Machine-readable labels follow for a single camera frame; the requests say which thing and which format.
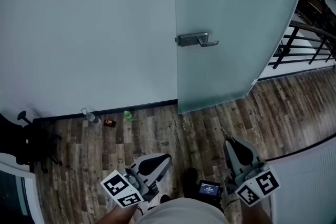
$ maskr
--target plastic bottle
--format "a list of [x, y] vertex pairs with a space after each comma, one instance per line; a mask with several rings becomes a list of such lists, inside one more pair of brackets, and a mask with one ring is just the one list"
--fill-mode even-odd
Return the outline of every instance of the plastic bottle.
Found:
[[93, 122], [95, 124], [101, 124], [100, 118], [93, 115], [91, 112], [89, 112], [86, 108], [82, 109], [82, 113], [85, 115], [86, 119], [90, 122]]
[[129, 121], [134, 121], [134, 118], [132, 117], [131, 112], [125, 110], [125, 111], [124, 111], [124, 116], [125, 116], [125, 118], [128, 119]]

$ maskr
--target baseboard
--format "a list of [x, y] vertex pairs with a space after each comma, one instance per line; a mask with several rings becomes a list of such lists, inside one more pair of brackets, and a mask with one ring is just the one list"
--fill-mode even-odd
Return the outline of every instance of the baseboard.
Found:
[[292, 156], [292, 155], [295, 155], [295, 154], [298, 154], [298, 153], [301, 153], [301, 152], [310, 150], [311, 148], [314, 148], [314, 147], [316, 147], [316, 146], [319, 146], [319, 145], [321, 145], [321, 144], [323, 144], [323, 143], [325, 143], [325, 142], [327, 142], [327, 141], [329, 141], [329, 140], [331, 140], [331, 139], [333, 139], [333, 138], [335, 138], [335, 137], [336, 137], [336, 133], [334, 133], [333, 135], [330, 135], [329, 137], [327, 137], [327, 138], [325, 138], [325, 139], [323, 139], [323, 140], [321, 140], [321, 141], [319, 141], [319, 142], [317, 142], [317, 143], [315, 143], [315, 144], [312, 144], [312, 145], [310, 145], [310, 146], [304, 147], [304, 148], [302, 148], [302, 149], [300, 149], [300, 150], [298, 150], [298, 151], [294, 151], [294, 152], [292, 152], [292, 153], [288, 153], [288, 154], [285, 154], [285, 155], [281, 155], [281, 156], [279, 156], [279, 157], [275, 157], [275, 158], [267, 159], [267, 160], [265, 160], [265, 162], [275, 161], [276, 159], [281, 159], [281, 158], [289, 157], [289, 156]]
[[[177, 104], [177, 99], [167, 100], [167, 101], [162, 101], [162, 102], [156, 102], [156, 103], [150, 103], [150, 104], [141, 104], [141, 105], [127, 106], [125, 108], [99, 110], [99, 111], [93, 111], [92, 113], [94, 115], [106, 115], [106, 114], [121, 113], [121, 112], [124, 112], [125, 110], [127, 110], [127, 111], [134, 111], [134, 110], [158, 108], [160, 106], [175, 105], [175, 104]], [[83, 117], [84, 117], [84, 115], [82, 113], [78, 113], [78, 114], [70, 114], [70, 115], [63, 115], [63, 116], [54, 116], [54, 117], [46, 117], [46, 118], [36, 118], [36, 119], [34, 119], [34, 122], [58, 121], [58, 120], [66, 120], [66, 119], [73, 119], [73, 118], [83, 118]]]

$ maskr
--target office chair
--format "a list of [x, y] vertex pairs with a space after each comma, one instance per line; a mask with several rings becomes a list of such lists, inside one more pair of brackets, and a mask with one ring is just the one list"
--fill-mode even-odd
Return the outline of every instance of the office chair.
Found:
[[33, 172], [34, 163], [41, 162], [41, 169], [47, 173], [46, 159], [49, 157], [55, 164], [62, 165], [52, 154], [55, 149], [55, 140], [62, 140], [60, 135], [49, 138], [47, 131], [39, 124], [32, 123], [26, 118], [26, 111], [22, 111], [18, 120], [24, 120], [27, 126], [14, 124], [0, 114], [0, 152], [16, 157], [17, 164], [30, 166]]

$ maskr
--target white shirt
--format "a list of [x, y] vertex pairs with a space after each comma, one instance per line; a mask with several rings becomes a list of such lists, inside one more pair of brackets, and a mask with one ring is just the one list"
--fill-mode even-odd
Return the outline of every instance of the white shirt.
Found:
[[204, 202], [180, 198], [147, 211], [136, 224], [223, 224], [228, 223], [216, 207]]

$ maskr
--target small display screen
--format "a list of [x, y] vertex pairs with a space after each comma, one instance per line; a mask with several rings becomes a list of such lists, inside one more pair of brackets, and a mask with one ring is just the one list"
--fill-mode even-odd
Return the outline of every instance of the small display screen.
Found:
[[219, 191], [219, 186], [208, 185], [208, 184], [202, 183], [199, 190], [200, 190], [199, 191], [200, 194], [207, 194], [207, 195], [211, 195], [211, 196], [217, 196], [218, 195], [218, 191]]

